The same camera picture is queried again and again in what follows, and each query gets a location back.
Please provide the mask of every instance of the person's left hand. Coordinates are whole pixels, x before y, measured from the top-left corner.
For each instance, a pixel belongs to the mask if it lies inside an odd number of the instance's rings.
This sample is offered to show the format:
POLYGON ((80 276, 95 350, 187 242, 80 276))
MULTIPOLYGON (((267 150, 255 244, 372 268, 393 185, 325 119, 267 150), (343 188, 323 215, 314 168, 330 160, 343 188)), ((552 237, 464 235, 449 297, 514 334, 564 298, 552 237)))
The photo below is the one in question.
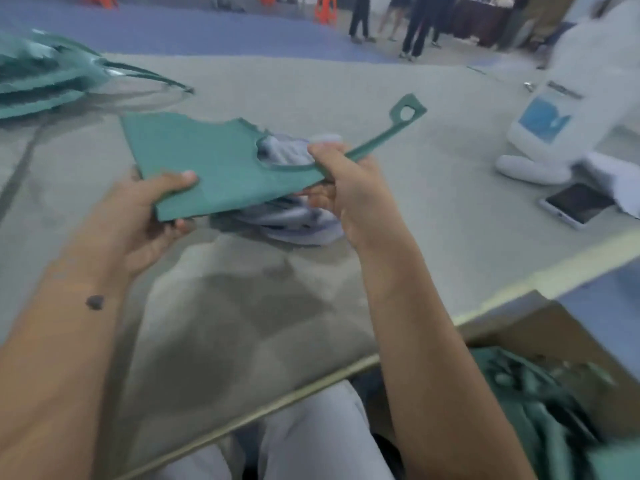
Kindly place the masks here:
POLYGON ((132 170, 94 206, 73 235, 63 259, 92 284, 132 281, 194 227, 184 219, 157 222, 152 217, 153 204, 197 181, 192 171, 140 180, 132 170))

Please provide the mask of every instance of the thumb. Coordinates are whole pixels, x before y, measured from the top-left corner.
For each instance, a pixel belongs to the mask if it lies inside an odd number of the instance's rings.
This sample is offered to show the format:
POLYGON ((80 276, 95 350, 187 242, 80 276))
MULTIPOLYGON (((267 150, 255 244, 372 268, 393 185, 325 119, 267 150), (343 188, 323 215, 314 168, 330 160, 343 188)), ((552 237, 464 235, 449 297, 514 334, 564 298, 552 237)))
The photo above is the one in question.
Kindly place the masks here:
POLYGON ((165 194, 188 189, 195 185, 198 176, 192 170, 182 173, 163 173, 149 180, 142 180, 136 184, 136 192, 140 199, 148 204, 160 200, 165 194))
POLYGON ((341 143, 316 143, 308 146, 308 152, 336 179, 358 168, 357 163, 344 156, 346 148, 341 143))

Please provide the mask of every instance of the smartphone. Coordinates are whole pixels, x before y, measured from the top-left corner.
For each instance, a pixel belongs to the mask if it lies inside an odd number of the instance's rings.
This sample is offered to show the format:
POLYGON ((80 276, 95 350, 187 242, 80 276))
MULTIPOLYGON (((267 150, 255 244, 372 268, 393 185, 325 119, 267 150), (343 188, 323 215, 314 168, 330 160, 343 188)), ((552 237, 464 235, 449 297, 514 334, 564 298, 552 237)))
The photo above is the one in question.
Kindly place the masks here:
POLYGON ((611 197, 585 184, 573 184, 540 200, 543 209, 578 230, 613 204, 611 197))

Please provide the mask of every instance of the table with dark cloth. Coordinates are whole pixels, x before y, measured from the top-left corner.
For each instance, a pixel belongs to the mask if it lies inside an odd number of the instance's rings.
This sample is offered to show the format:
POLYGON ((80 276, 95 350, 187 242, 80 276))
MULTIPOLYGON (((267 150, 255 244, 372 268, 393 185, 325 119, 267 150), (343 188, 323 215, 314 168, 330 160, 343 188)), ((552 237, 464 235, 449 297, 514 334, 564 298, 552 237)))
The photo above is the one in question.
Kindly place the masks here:
POLYGON ((491 47, 500 39, 510 14, 511 8, 461 0, 453 12, 451 33, 457 38, 476 36, 480 47, 491 47))

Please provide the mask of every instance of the white table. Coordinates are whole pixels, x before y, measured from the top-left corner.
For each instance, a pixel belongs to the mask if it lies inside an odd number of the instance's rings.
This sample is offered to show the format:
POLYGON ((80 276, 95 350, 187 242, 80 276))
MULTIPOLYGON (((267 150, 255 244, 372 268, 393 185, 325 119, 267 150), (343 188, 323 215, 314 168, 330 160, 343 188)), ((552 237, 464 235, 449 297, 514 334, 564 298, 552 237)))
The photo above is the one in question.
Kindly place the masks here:
MULTIPOLYGON (((357 144, 389 126, 387 112, 401 96, 416 94, 429 112, 377 156, 457 324, 535 291, 553 299, 640 254, 631 217, 607 211, 576 232, 538 208, 553 190, 494 173, 495 158, 514 151, 505 133, 529 95, 521 84, 462 67, 121 60, 191 84, 196 95, 103 96, 101 110, 93 98, 44 131, 0 227, 3 332, 69 230, 132 162, 115 114, 135 104, 150 111, 164 102, 212 121, 244 116, 297 136, 337 132, 357 144)), ((154 88, 126 81, 109 91, 154 88)), ((637 158, 638 142, 617 130, 601 150, 637 158)), ((200 229, 129 300, 103 470, 130 478, 377 359, 347 243, 300 249, 200 229)))

